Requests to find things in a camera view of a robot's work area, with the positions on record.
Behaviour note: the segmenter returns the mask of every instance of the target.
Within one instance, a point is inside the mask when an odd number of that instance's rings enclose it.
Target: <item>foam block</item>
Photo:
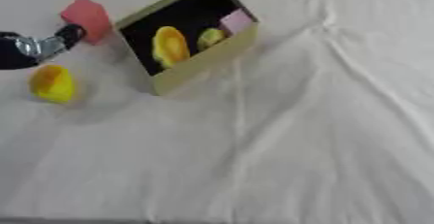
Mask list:
[[[84,41],[92,45],[97,45],[111,30],[106,10],[91,0],[76,0],[60,15],[65,21],[82,26],[87,31]]]
[[[243,31],[252,23],[253,19],[244,13],[244,11],[236,10],[220,20],[220,27],[230,35],[234,35],[240,31]]]

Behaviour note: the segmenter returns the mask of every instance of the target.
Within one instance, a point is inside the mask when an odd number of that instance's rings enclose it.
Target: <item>toy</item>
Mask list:
[[[84,41],[92,45],[98,44],[111,29],[104,7],[91,0],[76,0],[60,15],[65,21],[83,27],[87,32]]]
[[[221,28],[230,35],[243,31],[252,23],[254,23],[254,20],[241,9],[232,12],[220,20]]]
[[[29,81],[30,90],[41,99],[64,104],[73,99],[76,86],[66,68],[46,65],[39,69]]]
[[[152,42],[153,57],[165,68],[190,57],[185,37],[174,27],[164,26],[158,29]]]
[[[199,36],[198,48],[199,50],[205,50],[211,48],[223,40],[225,40],[224,31],[217,28],[208,28]]]

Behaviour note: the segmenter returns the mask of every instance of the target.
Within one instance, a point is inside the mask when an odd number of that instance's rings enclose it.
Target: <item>open box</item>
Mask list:
[[[251,23],[221,43],[199,51],[198,38],[203,30],[218,27],[220,20],[242,10]],[[258,20],[239,0],[161,0],[116,23],[143,72],[148,75],[154,93],[163,95],[197,73],[235,58],[250,47],[257,36]],[[165,69],[152,56],[152,39],[162,26],[178,29],[187,41],[191,57]]]

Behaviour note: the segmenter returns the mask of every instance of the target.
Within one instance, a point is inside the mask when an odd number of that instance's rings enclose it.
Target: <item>red cube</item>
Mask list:
[[[91,0],[76,0],[60,15],[65,21],[82,26],[87,31],[84,41],[92,45],[98,44],[111,30],[106,10]]]

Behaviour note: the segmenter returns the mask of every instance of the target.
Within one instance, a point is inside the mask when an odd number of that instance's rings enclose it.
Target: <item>yellow object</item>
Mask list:
[[[30,79],[29,85],[36,96],[53,103],[67,103],[76,93],[73,77],[59,65],[46,65],[39,69]]]
[[[158,29],[153,39],[153,56],[164,67],[170,68],[175,63],[190,57],[187,41],[176,28],[164,26]]]
[[[217,28],[208,28],[201,33],[198,39],[198,48],[199,50],[205,50],[223,40],[225,40],[225,32]]]

